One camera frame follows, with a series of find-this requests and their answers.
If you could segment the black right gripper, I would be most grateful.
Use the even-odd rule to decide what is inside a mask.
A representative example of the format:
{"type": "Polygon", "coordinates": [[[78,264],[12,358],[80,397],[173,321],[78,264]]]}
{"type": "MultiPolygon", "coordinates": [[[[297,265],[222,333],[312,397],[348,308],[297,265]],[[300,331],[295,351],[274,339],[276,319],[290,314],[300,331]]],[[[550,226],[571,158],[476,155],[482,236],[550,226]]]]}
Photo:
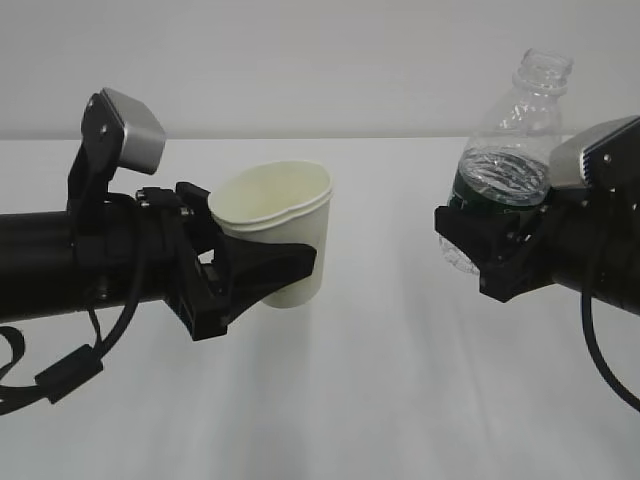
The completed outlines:
{"type": "Polygon", "coordinates": [[[474,213],[434,211],[437,233],[480,271],[480,292],[495,300],[558,284],[579,291],[592,268],[593,297],[639,302],[639,192],[555,191],[539,207],[474,213]]]}

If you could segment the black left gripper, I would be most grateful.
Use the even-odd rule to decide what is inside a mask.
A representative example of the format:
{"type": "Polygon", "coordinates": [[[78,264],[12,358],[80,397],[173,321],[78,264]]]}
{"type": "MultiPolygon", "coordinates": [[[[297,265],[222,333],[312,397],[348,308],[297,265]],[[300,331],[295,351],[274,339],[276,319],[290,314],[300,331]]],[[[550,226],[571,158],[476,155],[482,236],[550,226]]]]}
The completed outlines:
{"type": "Polygon", "coordinates": [[[253,305],[312,275],[314,247],[225,235],[209,196],[189,182],[146,187],[136,198],[108,193],[91,207],[92,218],[75,221],[74,259],[96,279],[89,315],[123,306],[105,341],[119,341],[138,306],[156,299],[192,340],[220,337],[253,305]]]}

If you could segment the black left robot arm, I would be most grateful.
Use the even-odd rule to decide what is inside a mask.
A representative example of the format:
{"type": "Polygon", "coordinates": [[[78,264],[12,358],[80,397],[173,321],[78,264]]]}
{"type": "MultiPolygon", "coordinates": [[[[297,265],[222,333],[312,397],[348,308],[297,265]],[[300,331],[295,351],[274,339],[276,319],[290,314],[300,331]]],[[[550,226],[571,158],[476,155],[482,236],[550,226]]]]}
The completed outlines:
{"type": "Polygon", "coordinates": [[[1,217],[1,319],[26,320],[162,300],[194,341],[226,334],[254,304],[311,276],[304,240],[264,243],[223,232],[208,191],[188,182],[147,187],[141,200],[71,212],[1,217]]]}

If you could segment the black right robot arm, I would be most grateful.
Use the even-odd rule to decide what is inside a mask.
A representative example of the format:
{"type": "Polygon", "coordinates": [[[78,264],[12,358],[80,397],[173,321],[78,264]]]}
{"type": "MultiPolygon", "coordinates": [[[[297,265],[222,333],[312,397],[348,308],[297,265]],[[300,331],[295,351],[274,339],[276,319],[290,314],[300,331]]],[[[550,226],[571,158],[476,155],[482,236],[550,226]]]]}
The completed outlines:
{"type": "Polygon", "coordinates": [[[500,302],[558,284],[629,313],[639,311],[639,203],[622,192],[552,190],[530,210],[434,211],[438,234],[479,271],[479,290],[500,302]]]}

